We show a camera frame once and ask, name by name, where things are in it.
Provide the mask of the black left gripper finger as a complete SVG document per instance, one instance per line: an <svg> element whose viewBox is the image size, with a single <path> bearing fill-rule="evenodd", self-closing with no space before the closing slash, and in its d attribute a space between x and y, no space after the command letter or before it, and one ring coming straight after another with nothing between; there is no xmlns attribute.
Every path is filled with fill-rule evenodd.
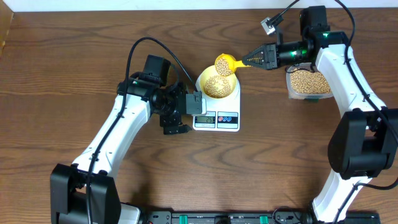
<svg viewBox="0 0 398 224"><path fill-rule="evenodd" d="M184 134L191 130L192 128L187 124L180 126L166 126L164 127L164 135Z"/></svg>
<svg viewBox="0 0 398 224"><path fill-rule="evenodd" d="M206 114L206 100L201 91L194 91L185 95L186 114L203 115Z"/></svg>

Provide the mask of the yellow plastic bowl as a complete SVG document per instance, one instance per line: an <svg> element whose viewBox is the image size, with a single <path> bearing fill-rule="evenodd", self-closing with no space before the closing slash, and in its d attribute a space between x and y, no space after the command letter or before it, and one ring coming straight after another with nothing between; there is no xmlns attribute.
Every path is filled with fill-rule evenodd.
<svg viewBox="0 0 398 224"><path fill-rule="evenodd" d="M235 74L222 76L214 65L206 68L198 78L200 89L211 98L226 98L236 89L238 79Z"/></svg>

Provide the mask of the yellow plastic scoop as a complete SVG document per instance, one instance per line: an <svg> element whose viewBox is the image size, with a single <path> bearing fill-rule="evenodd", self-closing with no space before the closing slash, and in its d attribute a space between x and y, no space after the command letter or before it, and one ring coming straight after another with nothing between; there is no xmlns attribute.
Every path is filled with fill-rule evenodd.
<svg viewBox="0 0 398 224"><path fill-rule="evenodd" d="M242 60L236 60L230 54L221 54L215 60L215 69L221 76L227 77L232 75L238 68L249 67L243 64Z"/></svg>

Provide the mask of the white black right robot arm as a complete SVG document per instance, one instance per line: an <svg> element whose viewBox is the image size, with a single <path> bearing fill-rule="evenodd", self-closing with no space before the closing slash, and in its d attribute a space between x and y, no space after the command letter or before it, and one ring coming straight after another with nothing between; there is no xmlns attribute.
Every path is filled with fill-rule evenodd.
<svg viewBox="0 0 398 224"><path fill-rule="evenodd" d="M394 162L397 110L372 91L354 59L352 36L330 29L325 6L300 11L300 35L300 41L261 45L243 64L275 70L310 63L326 78L341 120L328 144L331 172L301 222L346 223L355 196Z"/></svg>

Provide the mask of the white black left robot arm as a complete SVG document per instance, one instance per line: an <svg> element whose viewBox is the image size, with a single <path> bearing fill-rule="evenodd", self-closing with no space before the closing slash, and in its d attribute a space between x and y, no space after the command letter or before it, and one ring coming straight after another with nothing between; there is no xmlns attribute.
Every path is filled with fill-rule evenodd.
<svg viewBox="0 0 398 224"><path fill-rule="evenodd" d="M153 114L165 135L191 127L185 114L203 115L202 92L189 93L182 82L165 86L166 77L136 72L118 85L107 120L71 165L57 164L50 175L52 223L139 223L141 210L122 203L115 178L136 134Z"/></svg>

